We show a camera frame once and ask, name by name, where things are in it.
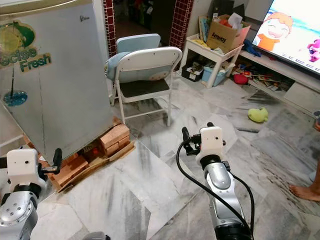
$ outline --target black cable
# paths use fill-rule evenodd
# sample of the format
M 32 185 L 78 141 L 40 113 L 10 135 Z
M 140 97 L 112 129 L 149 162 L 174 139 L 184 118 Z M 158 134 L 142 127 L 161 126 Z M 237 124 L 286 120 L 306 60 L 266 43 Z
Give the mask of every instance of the black cable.
M 202 188 L 203 190 L 205 190 L 207 193 L 211 194 L 214 198 L 218 199 L 223 205 L 225 205 L 238 219 L 240 219 L 241 223 L 248 229 L 248 231 L 251 233 L 251 229 L 249 227 L 249 225 L 247 224 L 246 220 L 232 207 L 230 206 L 225 200 L 223 200 L 220 196 L 218 196 L 217 194 L 215 194 L 210 188 L 206 187 L 205 185 L 203 185 L 201 182 L 197 181 L 196 179 L 194 179 L 193 177 L 191 177 L 190 175 L 188 175 L 183 168 L 180 165 L 180 159 L 179 159 L 179 155 L 180 155 L 180 151 L 181 148 L 184 146 L 184 144 L 188 144 L 190 143 L 190 140 L 185 140 L 183 141 L 179 147 L 178 150 L 176 152 L 176 164 L 179 168 L 179 170 L 182 172 L 182 174 L 189 179 L 190 181 L 192 181 L 193 183 L 195 183 L 196 185 L 198 185 L 200 188 Z
M 254 200 L 254 196 L 251 192 L 251 189 L 250 187 L 239 177 L 237 177 L 236 175 L 232 174 L 231 175 L 236 179 L 238 180 L 240 183 L 242 183 L 246 190 L 248 191 L 249 193 L 249 196 L 250 196 L 250 202 L 251 202 L 251 218 L 250 218 L 250 230 L 251 230 L 251 233 L 252 235 L 254 234 L 254 225 L 255 225 L 255 200 Z

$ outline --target tv screen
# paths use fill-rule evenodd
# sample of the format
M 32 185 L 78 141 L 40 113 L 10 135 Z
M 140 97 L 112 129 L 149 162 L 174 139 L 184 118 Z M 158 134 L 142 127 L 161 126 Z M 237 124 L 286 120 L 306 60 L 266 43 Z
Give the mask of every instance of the tv screen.
M 274 0 L 253 44 L 320 74 L 320 0 Z

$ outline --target red tile pillar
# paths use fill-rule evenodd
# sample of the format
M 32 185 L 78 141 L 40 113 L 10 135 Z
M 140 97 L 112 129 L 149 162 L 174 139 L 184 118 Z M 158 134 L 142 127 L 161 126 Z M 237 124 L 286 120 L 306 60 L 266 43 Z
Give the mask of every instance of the red tile pillar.
M 109 57 L 117 53 L 115 16 L 113 0 L 103 0 L 105 34 L 108 43 Z
M 194 0 L 176 0 L 169 45 L 182 48 L 185 45 L 186 34 Z

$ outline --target doorway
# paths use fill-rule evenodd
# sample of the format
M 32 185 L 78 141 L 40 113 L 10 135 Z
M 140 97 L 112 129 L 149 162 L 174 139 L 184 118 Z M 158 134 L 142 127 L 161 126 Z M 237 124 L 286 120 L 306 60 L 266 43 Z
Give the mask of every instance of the doorway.
M 116 40 L 157 33 L 162 46 L 184 47 L 194 0 L 102 0 L 109 56 Z

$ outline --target green plush toy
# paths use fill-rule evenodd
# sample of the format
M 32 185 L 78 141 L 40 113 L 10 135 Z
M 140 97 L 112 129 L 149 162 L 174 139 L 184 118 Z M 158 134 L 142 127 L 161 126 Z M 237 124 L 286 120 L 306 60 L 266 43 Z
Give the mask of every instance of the green plush toy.
M 268 111 L 265 107 L 251 108 L 248 111 L 248 117 L 254 122 L 263 123 L 268 121 Z

